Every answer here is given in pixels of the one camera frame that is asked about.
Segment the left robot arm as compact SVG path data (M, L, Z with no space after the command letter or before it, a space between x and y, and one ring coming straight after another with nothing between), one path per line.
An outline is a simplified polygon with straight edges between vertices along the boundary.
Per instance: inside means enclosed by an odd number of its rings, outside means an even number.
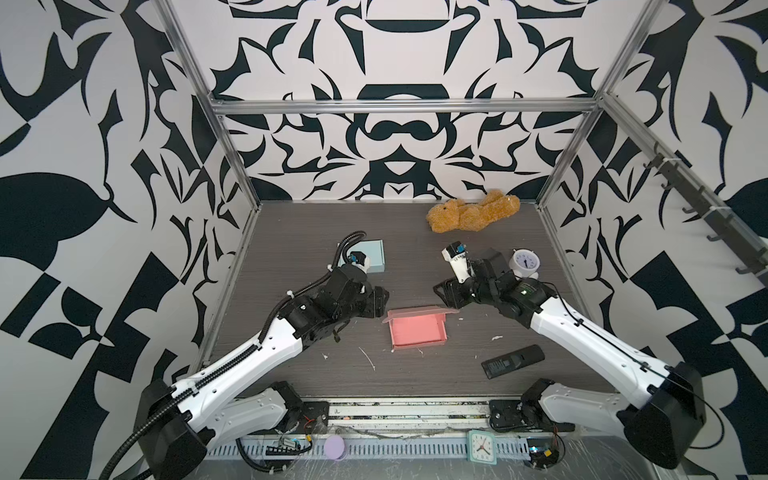
M344 237L323 276L287 292L254 337L172 385L156 380L147 386L133 432L100 478L112 478L125 455L138 446L147 463L140 478L183 479L210 449L253 431L272 430L298 413L301 401L286 383L245 400L238 396L316 342L338 340L351 320L383 316L389 293L369 282L370 260L356 248L365 236L357 230Z

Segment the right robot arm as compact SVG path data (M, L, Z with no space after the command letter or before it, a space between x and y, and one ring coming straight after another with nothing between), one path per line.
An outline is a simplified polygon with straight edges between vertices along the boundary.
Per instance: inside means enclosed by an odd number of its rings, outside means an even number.
M671 366L625 343L569 305L557 287L539 280L537 260L525 251L520 267L487 250L470 258L456 241L442 251L451 278L434 286L455 310L487 305L503 317L560 345L598 373L611 393L574 389L550 379L537 380L518 401L495 401L490 426L497 432L554 432L582 426L626 440L651 463L678 467L716 410L704 398L701 374L680 362Z

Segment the light blue paper box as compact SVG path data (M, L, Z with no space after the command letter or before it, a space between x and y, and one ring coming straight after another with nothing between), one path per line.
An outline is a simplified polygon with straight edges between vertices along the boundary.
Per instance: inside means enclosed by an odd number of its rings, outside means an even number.
M371 260L371 266L368 270L368 274L384 273L386 269L386 259L384 252L384 243L382 240L364 240L352 245L346 251L342 253L338 265L341 266L345 263L345 256L351 251L362 251Z

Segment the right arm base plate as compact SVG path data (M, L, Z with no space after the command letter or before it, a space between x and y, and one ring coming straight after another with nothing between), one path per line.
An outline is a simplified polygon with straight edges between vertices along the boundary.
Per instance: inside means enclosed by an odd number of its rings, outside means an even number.
M571 433L576 430L572 423L552 421L536 402L491 400L488 406L489 426L498 433Z

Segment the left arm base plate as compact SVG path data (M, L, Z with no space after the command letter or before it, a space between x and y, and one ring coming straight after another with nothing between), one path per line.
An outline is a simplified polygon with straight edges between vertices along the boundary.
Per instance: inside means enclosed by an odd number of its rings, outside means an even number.
M301 434L308 423L325 421L329 409L330 404L327 401L310 401L301 406L290 407L274 430L281 434Z

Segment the pink paper box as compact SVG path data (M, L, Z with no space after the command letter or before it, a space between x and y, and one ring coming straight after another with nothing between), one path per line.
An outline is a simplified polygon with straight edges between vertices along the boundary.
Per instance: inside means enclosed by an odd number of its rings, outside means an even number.
M458 310L422 306L389 310L382 321L389 327L392 349L420 349L444 345L448 339L445 322Z

